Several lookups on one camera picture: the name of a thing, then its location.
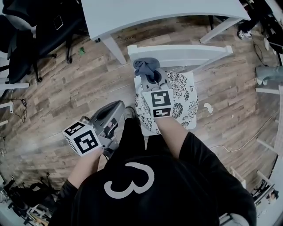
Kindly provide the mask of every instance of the wooden floor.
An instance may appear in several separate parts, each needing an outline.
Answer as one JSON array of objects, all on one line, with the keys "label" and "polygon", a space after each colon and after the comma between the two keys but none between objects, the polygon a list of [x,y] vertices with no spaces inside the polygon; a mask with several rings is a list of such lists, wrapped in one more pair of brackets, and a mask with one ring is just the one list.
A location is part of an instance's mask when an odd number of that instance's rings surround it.
[{"label": "wooden floor", "polygon": [[[65,48],[57,51],[57,59],[39,62],[41,83],[34,75],[27,75],[22,82],[29,82],[28,89],[14,90],[13,98],[25,98],[27,120],[23,123],[9,111],[2,112],[0,136],[5,136],[7,154],[0,158],[0,172],[6,180],[13,175],[16,182],[29,185],[38,182],[46,172],[55,187],[60,187],[76,164],[78,156],[72,151],[61,131],[82,115],[91,116],[97,109],[115,100],[126,105],[134,102],[134,74],[127,55],[127,46],[165,44],[195,44],[210,29],[205,16],[162,19],[137,25],[113,35],[126,56],[128,64],[120,65],[103,43],[88,37],[78,37],[72,50],[73,63],[67,64]],[[264,62],[278,65],[276,55],[263,46],[260,29],[253,32],[253,40],[239,40],[236,27],[231,27],[206,45],[231,45],[234,54],[209,65],[194,76],[199,96],[197,127],[193,132],[208,146],[225,145],[229,150],[243,146],[278,110],[279,97],[255,92],[255,67],[261,65],[254,51],[253,42],[263,52]],[[85,54],[80,56],[79,49]],[[209,103],[212,114],[203,108]],[[15,112],[23,106],[14,101]],[[123,121],[117,129],[121,137]],[[269,140],[274,133],[265,132]],[[222,163],[233,166],[246,180],[248,189],[257,182],[256,171],[268,175],[276,154],[267,150],[255,139],[239,151],[228,153],[223,147],[212,149]],[[99,168],[103,168],[102,156]]]}]

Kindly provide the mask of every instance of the floral pattern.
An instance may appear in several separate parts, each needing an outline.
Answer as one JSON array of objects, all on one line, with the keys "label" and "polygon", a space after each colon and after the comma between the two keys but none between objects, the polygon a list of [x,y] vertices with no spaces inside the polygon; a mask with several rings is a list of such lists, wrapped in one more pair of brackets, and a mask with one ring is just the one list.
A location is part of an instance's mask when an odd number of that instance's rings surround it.
[{"label": "floral pattern", "polygon": [[185,128],[187,128],[187,127],[189,126],[189,124],[190,124],[190,123],[189,123],[189,122],[186,122],[186,121],[181,123],[181,125],[184,126]]},{"label": "floral pattern", "polygon": [[185,98],[185,101],[187,101],[190,98],[190,93],[188,90],[186,90],[184,98]]},{"label": "floral pattern", "polygon": [[137,107],[137,106],[138,106],[138,94],[136,94],[136,98],[135,98],[134,106],[135,106],[135,107]]},{"label": "floral pattern", "polygon": [[186,90],[187,79],[177,72],[170,72],[168,76],[173,89],[174,98],[180,98]]},{"label": "floral pattern", "polygon": [[[195,87],[190,84],[190,80],[180,73],[167,72],[167,75],[174,93],[172,116],[186,129],[194,128],[199,106]],[[142,95],[140,95],[141,91],[142,85],[139,86],[135,97],[135,107],[138,117],[145,128],[154,134],[160,134],[154,119],[150,116],[147,104]]]},{"label": "floral pattern", "polygon": [[145,114],[140,114],[140,115],[138,115],[138,117],[141,120],[141,122],[144,124],[144,126],[147,129],[151,130],[151,128],[152,128],[152,121],[151,120],[152,119],[151,118],[146,118]]},{"label": "floral pattern", "polygon": [[191,102],[191,105],[189,106],[188,114],[187,114],[190,119],[194,118],[194,116],[196,115],[196,113],[198,111],[198,107],[199,107],[198,100]]},{"label": "floral pattern", "polygon": [[172,116],[174,118],[179,118],[182,113],[183,113],[183,105],[181,105],[180,103],[174,104]]},{"label": "floral pattern", "polygon": [[148,110],[147,106],[145,105],[145,100],[144,100],[143,97],[141,98],[141,108],[145,113],[147,113],[147,114],[149,113],[149,110]]}]

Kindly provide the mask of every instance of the foot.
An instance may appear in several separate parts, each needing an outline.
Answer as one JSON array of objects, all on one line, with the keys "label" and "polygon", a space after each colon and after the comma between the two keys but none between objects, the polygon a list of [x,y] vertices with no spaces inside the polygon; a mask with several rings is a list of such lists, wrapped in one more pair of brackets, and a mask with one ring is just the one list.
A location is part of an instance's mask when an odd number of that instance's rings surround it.
[{"label": "foot", "polygon": [[261,80],[259,80],[258,78],[256,78],[256,82],[257,82],[257,84],[259,84],[259,85],[261,85],[261,84],[263,84],[264,86],[266,86],[267,85],[267,81],[261,81]]},{"label": "foot", "polygon": [[244,33],[242,30],[239,30],[237,32],[237,36],[239,37],[239,39],[244,39],[244,37],[246,37],[247,39],[252,39],[252,34],[251,32],[247,32],[247,33]]},{"label": "foot", "polygon": [[265,49],[269,51],[269,41],[267,40],[267,38],[264,38],[264,46],[265,46]]},{"label": "foot", "polygon": [[124,119],[126,120],[127,118],[135,118],[136,117],[136,112],[135,110],[128,106],[125,108],[124,113],[123,113]]}]

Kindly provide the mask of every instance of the number 3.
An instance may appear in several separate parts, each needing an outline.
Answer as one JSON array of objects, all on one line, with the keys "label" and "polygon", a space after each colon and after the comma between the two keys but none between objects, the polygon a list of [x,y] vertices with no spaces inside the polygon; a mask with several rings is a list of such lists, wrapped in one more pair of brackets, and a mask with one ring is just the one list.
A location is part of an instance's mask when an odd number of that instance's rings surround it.
[{"label": "number 3", "polygon": [[133,181],[129,185],[129,187],[123,191],[123,192],[115,192],[111,189],[112,181],[108,181],[104,184],[104,190],[105,192],[113,199],[123,199],[127,197],[132,191],[135,191],[137,194],[142,194],[146,192],[150,187],[152,186],[154,182],[154,171],[147,165],[143,165],[137,162],[129,162],[125,166],[131,166],[134,168],[137,168],[139,170],[143,170],[147,173],[149,176],[149,180],[146,182],[146,184],[142,187],[138,187]]}]

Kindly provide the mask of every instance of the paper scrap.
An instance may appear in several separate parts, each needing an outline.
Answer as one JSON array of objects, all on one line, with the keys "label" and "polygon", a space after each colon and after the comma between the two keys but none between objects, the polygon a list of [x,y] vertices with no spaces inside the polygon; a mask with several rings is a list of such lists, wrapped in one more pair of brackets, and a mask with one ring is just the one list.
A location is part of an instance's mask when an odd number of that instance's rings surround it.
[{"label": "paper scrap", "polygon": [[211,105],[209,103],[205,103],[203,107],[207,108],[207,110],[210,114],[213,112],[213,108],[211,107]]}]

